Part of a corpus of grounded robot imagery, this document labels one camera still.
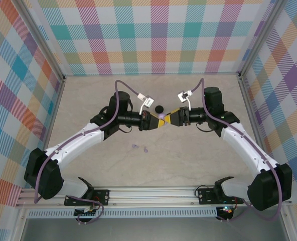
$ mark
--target black ball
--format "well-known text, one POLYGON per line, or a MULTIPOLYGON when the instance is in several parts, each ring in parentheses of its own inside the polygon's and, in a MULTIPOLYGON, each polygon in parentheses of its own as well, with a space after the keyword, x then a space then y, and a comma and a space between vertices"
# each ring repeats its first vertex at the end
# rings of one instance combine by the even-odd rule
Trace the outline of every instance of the black ball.
POLYGON ((164 111, 163 106, 158 105, 158 106, 155 107, 155 112, 156 113, 161 114, 161 113, 163 113, 163 111, 164 111))

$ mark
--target checkered backdrop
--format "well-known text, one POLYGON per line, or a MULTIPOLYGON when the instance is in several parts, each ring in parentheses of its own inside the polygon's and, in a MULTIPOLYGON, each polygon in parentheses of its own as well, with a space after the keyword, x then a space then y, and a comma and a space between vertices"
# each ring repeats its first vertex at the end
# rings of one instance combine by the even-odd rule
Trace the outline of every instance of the checkered backdrop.
POLYGON ((60 81, 10 0, 0 0, 0 240, 12 219, 30 151, 42 148, 60 81))
POLYGON ((274 0, 25 2, 63 72, 88 75, 236 72, 274 0))
POLYGON ((297 213, 297 0, 289 0, 244 79, 266 148, 293 170, 297 213))

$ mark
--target gray floor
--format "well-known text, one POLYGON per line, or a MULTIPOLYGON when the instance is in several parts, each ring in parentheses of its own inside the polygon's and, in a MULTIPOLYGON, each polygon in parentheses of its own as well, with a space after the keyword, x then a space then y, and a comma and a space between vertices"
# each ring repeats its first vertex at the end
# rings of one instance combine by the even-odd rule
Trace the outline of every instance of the gray floor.
MULTIPOLYGON (((273 215, 274 210, 266 210, 273 215)), ((29 219, 22 241, 284 241, 288 240, 279 218, 261 221, 252 211, 231 223, 215 218, 102 218, 90 225, 74 219, 29 219)))
MULTIPOLYGON (((59 106, 49 146, 54 146, 81 130, 106 105, 114 93, 114 80, 121 79, 138 92, 155 99, 149 111, 163 105, 165 113, 183 106, 177 94, 192 89, 204 77, 207 86, 217 86, 228 111, 240 118, 253 136, 235 75, 138 75, 69 77, 59 106)), ((141 104, 130 93, 134 109, 141 104)), ((201 107, 200 89, 190 98, 192 107, 201 107)), ((166 125, 153 131, 115 133, 91 147, 64 170, 66 177, 81 176, 94 186, 182 186, 214 184, 235 176, 251 178, 234 150, 215 133, 202 133, 195 125, 166 125)))

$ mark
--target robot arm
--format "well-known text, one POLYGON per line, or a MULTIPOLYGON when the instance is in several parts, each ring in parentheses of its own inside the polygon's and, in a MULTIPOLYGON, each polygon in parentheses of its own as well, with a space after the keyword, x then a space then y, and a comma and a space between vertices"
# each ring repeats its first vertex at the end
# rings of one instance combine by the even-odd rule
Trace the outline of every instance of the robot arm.
MULTIPOLYGON (((182 107, 168 114, 165 120, 176 126, 207 122, 209 128, 229 143, 248 166, 254 178, 253 182, 248 183, 234 177, 226 177, 216 181, 214 192, 218 200, 221 202, 224 197, 231 196, 243 198, 250 200, 252 205, 261 211, 278 204, 277 182, 266 162, 269 162, 277 173, 281 184, 282 200, 289 199, 291 197, 292 171, 288 164, 280 165, 276 160, 268 156, 246 133, 242 124, 240 124, 240 120, 233 113, 224 110, 222 94, 217 87, 205 88, 204 93, 209 113, 237 128, 243 133, 242 136, 232 127, 209 118, 204 108, 191 108, 190 103, 189 107, 182 107), (244 136, 249 137, 254 146, 244 136), (254 147, 261 151, 266 160, 262 159, 254 147)), ((192 95, 190 91, 180 94, 181 102, 185 102, 190 95, 192 95)))
MULTIPOLYGON (((120 125, 126 125, 127 127, 136 126, 140 131, 153 130, 164 125, 165 122, 163 120, 146 110, 142 111, 143 106, 140 110, 141 114, 132 111, 132 103, 128 93, 119 91, 118 94, 118 115, 109 125, 94 131, 108 123, 114 116, 117 102, 116 94, 111 97, 109 105, 103 108, 98 115, 94 116, 82 130, 54 147, 44 151, 36 148, 30 153, 24 179, 33 188, 36 188, 37 176, 42 164, 52 155, 45 165, 39 181, 38 193, 41 197, 50 199, 57 194, 61 194, 92 200, 93 187, 87 181, 82 178, 77 180, 63 179, 61 171, 88 148, 106 140, 117 132, 120 125)), ((151 104, 153 100, 148 97, 144 100, 144 104, 148 101, 151 101, 151 104)))

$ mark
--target beige surface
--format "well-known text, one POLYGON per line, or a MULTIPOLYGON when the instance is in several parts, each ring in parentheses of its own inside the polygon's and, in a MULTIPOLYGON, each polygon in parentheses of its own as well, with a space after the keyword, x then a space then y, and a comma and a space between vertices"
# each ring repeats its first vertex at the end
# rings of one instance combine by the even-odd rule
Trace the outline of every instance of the beige surface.
MULTIPOLYGON (((136 91, 155 99, 149 109, 161 104, 165 113, 183 106, 177 94, 192 89, 204 77, 207 86, 222 91, 225 109, 236 114, 247 132, 251 125, 235 75, 139 75, 69 77, 59 106, 49 146, 54 146, 82 129, 108 105, 114 80, 121 79, 136 91)), ((133 93, 134 110, 141 104, 133 93)), ((192 107, 201 107, 201 88, 190 98, 192 107)), ((207 124, 200 126, 207 130, 207 124)), ((94 186, 177 186, 214 184, 227 176, 250 177, 234 150, 215 133, 203 133, 195 125, 170 124, 130 134, 117 132, 105 142, 91 147, 64 170, 66 177, 81 176, 94 186)))

